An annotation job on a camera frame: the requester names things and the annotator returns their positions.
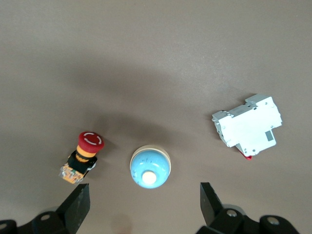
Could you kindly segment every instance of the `bolt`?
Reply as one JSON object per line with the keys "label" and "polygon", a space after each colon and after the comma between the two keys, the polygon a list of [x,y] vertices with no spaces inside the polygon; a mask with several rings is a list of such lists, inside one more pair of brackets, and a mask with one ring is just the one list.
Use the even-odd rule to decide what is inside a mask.
{"label": "bolt", "polygon": [[236,217],[237,213],[234,210],[228,210],[226,212],[228,214],[229,217]]}
{"label": "bolt", "polygon": [[279,225],[279,221],[274,217],[268,217],[268,222],[272,225]]}

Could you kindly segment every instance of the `white button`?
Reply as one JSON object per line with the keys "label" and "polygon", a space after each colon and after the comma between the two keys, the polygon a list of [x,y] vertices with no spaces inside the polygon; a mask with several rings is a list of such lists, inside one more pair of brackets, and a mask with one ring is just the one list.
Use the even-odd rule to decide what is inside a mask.
{"label": "white button", "polygon": [[157,177],[154,172],[147,171],[147,172],[144,172],[142,176],[142,180],[146,184],[154,184],[157,180]]}

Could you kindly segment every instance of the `blue round device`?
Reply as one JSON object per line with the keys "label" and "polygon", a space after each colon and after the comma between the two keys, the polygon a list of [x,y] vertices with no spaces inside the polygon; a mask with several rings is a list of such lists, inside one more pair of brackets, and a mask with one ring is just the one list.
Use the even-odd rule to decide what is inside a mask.
{"label": "blue round device", "polygon": [[146,189],[154,189],[165,183],[170,170],[169,155],[165,150],[154,145],[137,149],[130,162],[133,180]]}

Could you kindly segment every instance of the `red button cap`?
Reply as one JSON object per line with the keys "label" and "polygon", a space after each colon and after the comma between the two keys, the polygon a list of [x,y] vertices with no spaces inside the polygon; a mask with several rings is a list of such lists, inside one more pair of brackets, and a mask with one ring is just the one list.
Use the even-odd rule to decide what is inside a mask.
{"label": "red button cap", "polygon": [[104,140],[102,137],[93,132],[80,133],[78,138],[78,145],[88,153],[97,153],[104,147]]}

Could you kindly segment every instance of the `white circuit breaker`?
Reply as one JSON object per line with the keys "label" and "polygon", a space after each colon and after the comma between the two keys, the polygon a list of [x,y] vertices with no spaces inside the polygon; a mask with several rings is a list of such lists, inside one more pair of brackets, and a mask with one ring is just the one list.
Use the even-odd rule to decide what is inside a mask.
{"label": "white circuit breaker", "polygon": [[244,105],[213,114],[212,121],[228,147],[236,146],[245,156],[254,156],[276,144],[273,128],[282,125],[272,97],[256,94]]}

